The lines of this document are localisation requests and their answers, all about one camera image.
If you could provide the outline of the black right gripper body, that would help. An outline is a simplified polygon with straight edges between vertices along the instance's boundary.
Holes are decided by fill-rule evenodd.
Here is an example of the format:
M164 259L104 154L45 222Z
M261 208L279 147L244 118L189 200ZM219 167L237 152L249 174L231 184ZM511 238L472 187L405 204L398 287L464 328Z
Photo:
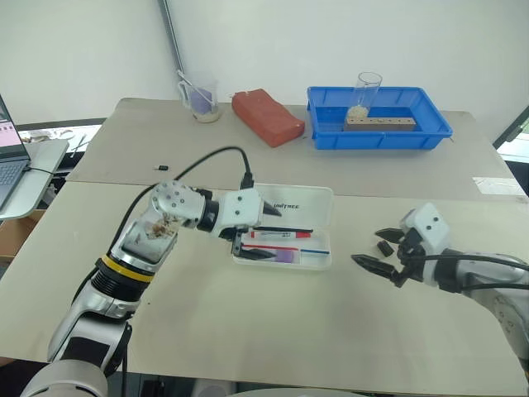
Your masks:
M411 228L403 240L398 245L397 257L400 260L403 269L398 273L394 284L402 287L404 283L411 279L423 282L423 269L426 255L422 246L423 239L415 228Z

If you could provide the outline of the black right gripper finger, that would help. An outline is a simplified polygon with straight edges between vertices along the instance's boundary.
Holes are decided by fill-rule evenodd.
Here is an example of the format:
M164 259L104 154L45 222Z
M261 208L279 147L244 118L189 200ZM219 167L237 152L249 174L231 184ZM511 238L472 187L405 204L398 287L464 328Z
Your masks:
M395 283L398 279L399 273L396 268L393 265L380 261L376 257L365 254L353 254L350 257L357 265L372 274L390 280L392 283Z
M377 237L393 244L399 244L405 237L405 232L400 228L395 227L383 228L378 230L374 234Z

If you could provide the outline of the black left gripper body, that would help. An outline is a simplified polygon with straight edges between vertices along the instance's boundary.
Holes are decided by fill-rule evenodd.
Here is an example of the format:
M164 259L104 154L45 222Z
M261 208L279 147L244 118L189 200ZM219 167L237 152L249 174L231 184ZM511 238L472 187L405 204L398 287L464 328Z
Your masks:
M242 237L249 230L247 226L226 227L221 230L219 237L231 243L233 255L240 255L244 251Z

